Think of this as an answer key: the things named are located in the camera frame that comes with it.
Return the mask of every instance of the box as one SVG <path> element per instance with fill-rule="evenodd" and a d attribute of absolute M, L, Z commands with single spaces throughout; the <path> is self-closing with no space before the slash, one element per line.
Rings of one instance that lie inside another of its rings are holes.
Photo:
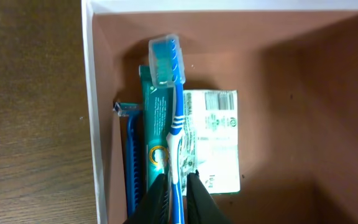
<path fill-rule="evenodd" d="M 84 0 L 98 223 L 126 219 L 112 103 L 142 101 L 147 43 L 169 33 L 186 89 L 238 91 L 241 191 L 214 196 L 233 223 L 358 223 L 358 1 Z"/>

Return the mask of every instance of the toothbrush handle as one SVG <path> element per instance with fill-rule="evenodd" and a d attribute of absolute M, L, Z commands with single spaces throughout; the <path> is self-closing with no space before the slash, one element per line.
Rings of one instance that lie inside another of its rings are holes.
<path fill-rule="evenodd" d="M 173 101 L 175 104 L 175 115 L 172 118 L 171 130 L 167 136 L 172 171 L 172 219 L 174 224 L 182 224 L 185 223 L 185 215 L 183 212 L 183 199 L 179 179 L 179 152 L 185 122 L 185 116 L 183 114 L 183 85 L 175 85 L 173 91 L 173 97 L 175 98 Z"/>

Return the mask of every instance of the wooden table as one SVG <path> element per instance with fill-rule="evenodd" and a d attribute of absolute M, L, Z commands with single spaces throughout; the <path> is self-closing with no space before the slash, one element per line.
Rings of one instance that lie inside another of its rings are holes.
<path fill-rule="evenodd" d="M 0 1 L 0 223 L 96 223 L 80 0 Z"/>

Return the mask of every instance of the white label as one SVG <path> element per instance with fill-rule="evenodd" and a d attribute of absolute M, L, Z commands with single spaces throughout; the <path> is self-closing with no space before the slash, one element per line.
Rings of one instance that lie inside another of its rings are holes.
<path fill-rule="evenodd" d="M 237 91 L 185 90 L 185 135 L 180 153 L 181 185 L 200 173 L 210 194 L 240 190 Z"/>

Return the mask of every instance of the blue and white toothbrush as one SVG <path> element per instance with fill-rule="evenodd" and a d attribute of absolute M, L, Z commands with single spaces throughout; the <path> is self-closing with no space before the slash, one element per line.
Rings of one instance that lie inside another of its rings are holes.
<path fill-rule="evenodd" d="M 151 40 L 149 43 L 150 72 L 157 88 L 173 87 L 173 116 L 167 144 L 172 173 L 172 223 L 185 223 L 183 199 L 181 194 L 179 152 L 181 139 L 185 132 L 183 125 L 183 84 L 185 73 L 179 40 L 176 35 L 168 35 L 162 39 Z"/>

